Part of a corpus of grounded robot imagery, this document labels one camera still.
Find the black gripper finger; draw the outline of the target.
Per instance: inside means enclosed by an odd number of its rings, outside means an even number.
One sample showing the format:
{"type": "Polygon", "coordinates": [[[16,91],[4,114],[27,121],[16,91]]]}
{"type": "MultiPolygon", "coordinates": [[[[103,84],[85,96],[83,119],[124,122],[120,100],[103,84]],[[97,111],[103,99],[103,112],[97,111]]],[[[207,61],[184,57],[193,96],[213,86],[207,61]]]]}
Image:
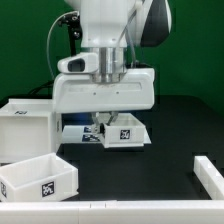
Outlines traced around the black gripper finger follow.
{"type": "Polygon", "coordinates": [[[110,114],[110,118],[109,118],[109,120],[107,122],[108,126],[110,126],[111,123],[116,121],[116,119],[118,117],[118,112],[113,111],[113,112],[110,112],[109,114],[110,114]]]}
{"type": "Polygon", "coordinates": [[[101,132],[101,123],[99,122],[99,113],[92,112],[91,117],[93,121],[92,132],[99,134],[101,132]]]}

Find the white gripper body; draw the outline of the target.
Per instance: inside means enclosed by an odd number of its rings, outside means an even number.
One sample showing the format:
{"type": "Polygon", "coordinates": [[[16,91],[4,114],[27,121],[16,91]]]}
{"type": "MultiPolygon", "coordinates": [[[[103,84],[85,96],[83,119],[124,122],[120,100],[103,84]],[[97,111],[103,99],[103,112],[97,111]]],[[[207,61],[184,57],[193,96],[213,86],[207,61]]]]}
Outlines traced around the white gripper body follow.
{"type": "Polygon", "coordinates": [[[95,83],[89,74],[60,74],[54,82],[53,108],[62,114],[150,109],[154,78],[152,68],[129,69],[111,84],[95,83]]]}

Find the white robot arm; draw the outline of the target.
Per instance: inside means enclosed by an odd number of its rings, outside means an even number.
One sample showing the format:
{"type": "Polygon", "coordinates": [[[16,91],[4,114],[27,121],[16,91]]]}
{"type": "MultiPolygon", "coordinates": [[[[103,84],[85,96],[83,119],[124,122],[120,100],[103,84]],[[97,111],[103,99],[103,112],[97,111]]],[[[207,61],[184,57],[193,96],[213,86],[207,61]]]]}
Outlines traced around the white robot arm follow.
{"type": "Polygon", "coordinates": [[[78,13],[83,51],[58,62],[53,87],[57,113],[90,112],[93,131],[104,126],[101,112],[114,122],[120,111],[149,109],[154,104],[155,70],[125,51],[161,44],[171,31],[167,0],[64,0],[78,13]]]}

